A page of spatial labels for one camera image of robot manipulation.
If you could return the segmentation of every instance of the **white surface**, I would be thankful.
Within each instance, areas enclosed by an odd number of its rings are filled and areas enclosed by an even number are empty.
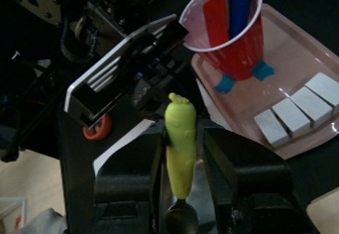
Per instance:
[[[0,197],[27,198],[27,223],[48,208],[64,215],[60,161],[27,150],[20,152],[16,162],[0,162]],[[0,204],[0,211],[7,206]],[[19,214],[20,210],[15,210],[6,217],[6,224],[11,222],[11,226],[7,225],[8,231],[14,230]]]
[[[322,234],[339,234],[339,188],[314,199],[307,214]]]
[[[302,87],[290,99],[311,119],[314,128],[331,118],[333,107],[307,87]]]
[[[264,110],[260,114],[258,114],[254,117],[259,128],[270,142],[270,144],[274,147],[280,146],[286,142],[288,142],[290,137],[278,121],[275,118],[271,110]]]
[[[104,153],[94,160],[94,172],[98,175],[100,167],[106,163],[110,156],[124,146],[127,145],[154,124],[152,120],[144,119],[140,123],[130,130],[130,132],[120,138],[120,140],[104,151]]]
[[[337,114],[339,112],[339,82],[319,72],[306,86],[330,103]]]
[[[291,138],[310,132],[311,121],[288,98],[278,102],[271,109],[288,128]]]

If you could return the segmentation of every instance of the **red cup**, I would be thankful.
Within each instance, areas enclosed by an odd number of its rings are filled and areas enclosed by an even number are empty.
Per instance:
[[[191,0],[180,16],[180,24],[190,34],[184,46],[196,52],[208,64],[235,80],[252,76],[252,68],[263,58],[263,36],[260,22],[262,0],[252,0],[247,27],[226,43],[211,47],[203,5],[208,0]]]

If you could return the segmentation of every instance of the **floor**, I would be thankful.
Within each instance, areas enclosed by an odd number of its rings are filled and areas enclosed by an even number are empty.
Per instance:
[[[66,215],[60,162],[30,150],[20,152],[16,162],[0,162],[0,211],[8,206],[4,197],[27,199],[26,222],[28,223],[46,209],[54,208]],[[4,217],[7,231],[15,228],[11,214]]]

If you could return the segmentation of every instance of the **pink tray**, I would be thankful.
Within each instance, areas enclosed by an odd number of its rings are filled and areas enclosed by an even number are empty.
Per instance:
[[[255,116],[291,95],[319,71],[339,81],[339,58],[266,4],[262,6],[262,26],[263,59],[275,69],[275,74],[264,81],[254,77],[238,81],[232,91],[224,94],[215,89],[222,74],[199,55],[194,55],[192,67],[232,130],[288,159],[335,137],[339,115],[275,149],[260,132]]]

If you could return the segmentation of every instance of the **white block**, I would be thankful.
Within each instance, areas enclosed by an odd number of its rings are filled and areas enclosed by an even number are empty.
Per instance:
[[[278,119],[275,118],[271,110],[263,111],[254,117],[259,128],[270,142],[270,144],[276,148],[286,142],[288,142],[290,137],[287,132],[279,123]]]
[[[333,106],[334,114],[339,112],[339,82],[319,72],[306,83],[306,86]]]
[[[311,119],[314,128],[330,119],[333,107],[307,87],[302,87],[290,99]]]
[[[297,138],[310,132],[311,121],[288,98],[278,102],[271,109],[286,125],[291,138]]]

